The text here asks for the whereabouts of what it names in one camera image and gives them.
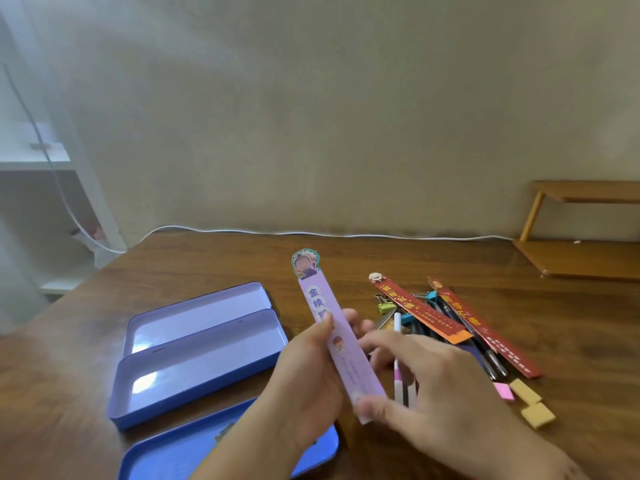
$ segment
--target white cable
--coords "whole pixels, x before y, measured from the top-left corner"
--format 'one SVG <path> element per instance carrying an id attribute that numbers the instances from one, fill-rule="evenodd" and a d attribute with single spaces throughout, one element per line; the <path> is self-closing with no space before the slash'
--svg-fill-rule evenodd
<path id="1" fill-rule="evenodd" d="M 69 217 L 71 217 L 71 219 L 73 220 L 74 224 L 76 224 L 78 229 L 80 229 L 80 231 L 85 236 L 87 236 L 87 238 L 91 239 L 91 241 L 93 241 L 97 246 L 100 246 L 102 249 L 106 251 L 110 251 L 112 253 L 116 253 L 116 254 L 126 253 L 126 251 L 117 251 L 114 249 L 110 249 L 105 245 L 103 245 L 102 243 L 100 243 L 99 241 L 96 241 L 93 238 L 93 236 L 91 236 L 91 234 L 89 234 L 87 231 L 84 230 L 84 227 L 82 227 L 80 225 L 80 222 L 78 222 L 78 219 L 76 219 L 76 216 L 74 215 L 73 211 L 71 210 L 71 207 L 67 202 L 67 197 L 65 195 L 64 190 L 62 189 L 62 185 L 60 184 L 60 179 L 58 178 L 58 171 L 56 170 L 56 167 L 53 165 L 51 158 L 49 158 L 49 154 L 47 153 L 47 148 L 46 148 L 47 145 L 44 143 L 44 140 L 42 139 L 42 135 L 40 134 L 38 125 L 36 124 L 36 121 L 33 115 L 29 111 L 27 104 L 24 102 L 24 99 L 22 99 L 20 91 L 18 90 L 15 83 L 13 82 L 13 78 L 11 77 L 11 72 L 9 72 L 9 66 L 7 64 L 3 64 L 3 66 L 4 66 L 4 73 L 6 74 L 6 78 L 9 81 L 9 86 L 11 86 L 11 90 L 13 91 L 13 94 L 16 96 L 16 98 L 20 102 L 22 109 L 24 110 L 25 114 L 29 119 L 29 122 L 31 123 L 31 126 L 33 126 L 33 129 L 36 133 L 36 137 L 38 138 L 38 143 L 40 144 L 40 149 L 44 153 L 44 157 L 47 159 L 47 162 L 49 163 L 49 168 L 51 169 L 53 178 L 56 183 L 56 189 L 58 190 L 58 193 L 60 194 L 60 198 L 62 199 L 62 202 L 64 203 L 65 208 L 67 209 L 67 213 L 69 214 Z M 155 229 L 149 231 L 142 239 L 138 241 L 138 244 L 144 241 L 146 238 L 148 238 L 151 234 L 164 229 L 183 229 L 183 230 L 190 230 L 194 232 L 207 232 L 207 233 L 208 232 L 236 232 L 241 234 L 258 234 L 258 235 L 315 235 L 318 237 L 384 237 L 387 239 L 406 239 L 408 241 L 481 241 L 484 239 L 502 239 L 504 241 L 513 241 L 512 238 L 505 237 L 502 235 L 481 235 L 478 237 L 402 237 L 399 235 L 387 235 L 387 234 L 334 235 L 334 234 L 322 234 L 318 232 L 306 232 L 306 231 L 297 231 L 297 230 L 286 231 L 286 232 L 258 232 L 258 231 L 241 230 L 241 229 L 197 229 L 195 227 L 171 224 L 171 225 L 156 227 Z"/>

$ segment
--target shelf board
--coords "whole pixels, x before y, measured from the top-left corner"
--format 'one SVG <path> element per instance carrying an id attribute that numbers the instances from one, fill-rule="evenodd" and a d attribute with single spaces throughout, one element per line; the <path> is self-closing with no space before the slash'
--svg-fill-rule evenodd
<path id="1" fill-rule="evenodd" d="M 560 202 L 640 203 L 640 182 L 539 180 L 533 186 Z"/>
<path id="2" fill-rule="evenodd" d="M 90 260 L 76 265 L 68 272 L 61 274 L 57 278 L 41 286 L 40 293 L 66 294 L 75 289 L 80 283 L 89 279 L 89 277 L 96 271 L 98 270 L 93 266 L 93 258 L 91 258 Z"/>
<path id="3" fill-rule="evenodd" d="M 545 276 L 640 281 L 640 242 L 514 240 Z"/>
<path id="4" fill-rule="evenodd" d="M 73 170 L 73 163 L 64 150 L 49 150 L 49 157 L 56 170 Z M 39 150 L 25 149 L 19 152 L 0 152 L 0 171 L 49 170 L 49 163 Z"/>

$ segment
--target wooden shelf leg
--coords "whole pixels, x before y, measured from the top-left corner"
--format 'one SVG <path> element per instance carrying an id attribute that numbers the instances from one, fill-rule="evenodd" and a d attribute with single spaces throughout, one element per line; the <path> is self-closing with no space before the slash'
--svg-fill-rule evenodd
<path id="1" fill-rule="evenodd" d="M 533 223 L 536 221 L 536 217 L 538 217 L 538 212 L 540 211 L 540 206 L 542 205 L 542 201 L 544 200 L 545 195 L 542 192 L 538 192 L 536 195 L 536 199 L 533 201 L 533 207 L 531 208 L 531 212 L 529 213 L 529 217 L 527 218 L 527 223 L 524 224 L 524 229 L 522 230 L 522 234 L 520 236 L 520 241 L 525 242 L 529 238 L 529 234 L 531 233 L 531 228 L 533 227 Z"/>

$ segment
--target beige wall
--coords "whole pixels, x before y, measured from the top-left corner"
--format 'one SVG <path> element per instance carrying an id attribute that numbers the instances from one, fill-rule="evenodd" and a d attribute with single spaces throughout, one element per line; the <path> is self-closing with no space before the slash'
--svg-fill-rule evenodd
<path id="1" fill-rule="evenodd" d="M 25 0 L 129 244 L 166 223 L 516 234 L 640 179 L 639 0 Z M 541 211 L 636 239 L 640 210 Z"/>

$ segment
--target person's left hand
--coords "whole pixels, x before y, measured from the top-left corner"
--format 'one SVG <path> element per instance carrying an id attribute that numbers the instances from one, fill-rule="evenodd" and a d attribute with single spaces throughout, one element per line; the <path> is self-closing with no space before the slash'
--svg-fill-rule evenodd
<path id="1" fill-rule="evenodd" d="M 360 320 L 356 310 L 343 309 L 357 338 L 375 328 Z M 269 384 L 260 399 L 282 415 L 287 434 L 302 450 L 311 446 L 338 418 L 344 390 L 335 370 L 327 341 L 333 317 L 327 314 L 284 347 Z"/>

